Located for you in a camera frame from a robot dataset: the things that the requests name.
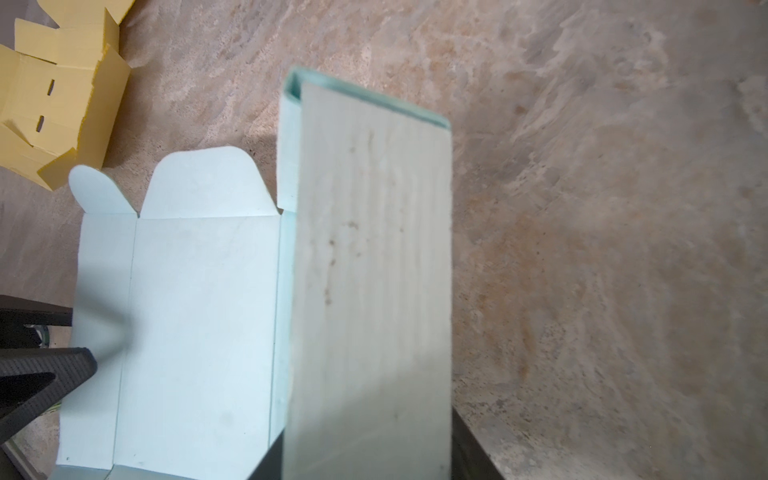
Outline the yellow paper box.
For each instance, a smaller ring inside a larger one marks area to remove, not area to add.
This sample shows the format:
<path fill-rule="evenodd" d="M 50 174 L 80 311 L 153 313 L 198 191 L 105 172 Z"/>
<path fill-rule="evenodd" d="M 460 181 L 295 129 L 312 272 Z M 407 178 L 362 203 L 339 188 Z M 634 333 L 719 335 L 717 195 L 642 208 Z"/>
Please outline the yellow paper box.
<path fill-rule="evenodd" d="M 18 19 L 1 49 L 1 165 L 54 191 L 102 167 L 131 73 L 119 52 L 133 0 L 42 1 L 52 26 Z"/>

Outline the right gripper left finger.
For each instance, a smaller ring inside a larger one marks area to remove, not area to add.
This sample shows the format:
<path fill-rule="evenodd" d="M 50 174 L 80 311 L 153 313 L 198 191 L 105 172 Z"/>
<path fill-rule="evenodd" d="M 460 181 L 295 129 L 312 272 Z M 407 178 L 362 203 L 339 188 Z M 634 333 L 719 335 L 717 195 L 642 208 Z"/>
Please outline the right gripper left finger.
<path fill-rule="evenodd" d="M 249 480 L 283 479 L 284 432 L 281 432 L 261 459 Z"/>

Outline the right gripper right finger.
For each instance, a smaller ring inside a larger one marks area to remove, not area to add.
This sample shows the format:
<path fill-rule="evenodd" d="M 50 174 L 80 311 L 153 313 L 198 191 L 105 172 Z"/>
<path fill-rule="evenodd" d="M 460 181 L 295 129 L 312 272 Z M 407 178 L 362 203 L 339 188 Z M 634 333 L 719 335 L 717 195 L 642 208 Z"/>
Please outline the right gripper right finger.
<path fill-rule="evenodd" d="M 455 407 L 452 408 L 451 479 L 504 479 Z"/>

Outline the light blue paper box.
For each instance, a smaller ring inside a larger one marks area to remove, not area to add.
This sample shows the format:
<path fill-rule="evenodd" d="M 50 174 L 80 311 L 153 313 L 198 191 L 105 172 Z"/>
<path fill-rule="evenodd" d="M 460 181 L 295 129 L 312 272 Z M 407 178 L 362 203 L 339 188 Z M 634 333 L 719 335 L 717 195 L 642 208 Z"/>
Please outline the light blue paper box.
<path fill-rule="evenodd" d="M 175 152 L 140 209 L 77 166 L 56 479 L 451 475 L 452 128 L 316 71 L 284 83 L 277 190 L 244 150 Z"/>

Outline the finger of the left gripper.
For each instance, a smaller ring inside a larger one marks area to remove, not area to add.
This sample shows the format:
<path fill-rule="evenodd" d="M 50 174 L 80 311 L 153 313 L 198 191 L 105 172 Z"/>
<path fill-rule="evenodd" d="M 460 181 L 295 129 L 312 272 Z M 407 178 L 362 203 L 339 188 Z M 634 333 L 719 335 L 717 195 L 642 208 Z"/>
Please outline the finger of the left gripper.
<path fill-rule="evenodd" d="M 1 351 L 1 441 L 6 442 L 97 371 L 86 348 Z"/>
<path fill-rule="evenodd" d="M 50 326 L 71 327 L 70 307 L 1 296 L 1 347 L 49 348 Z"/>

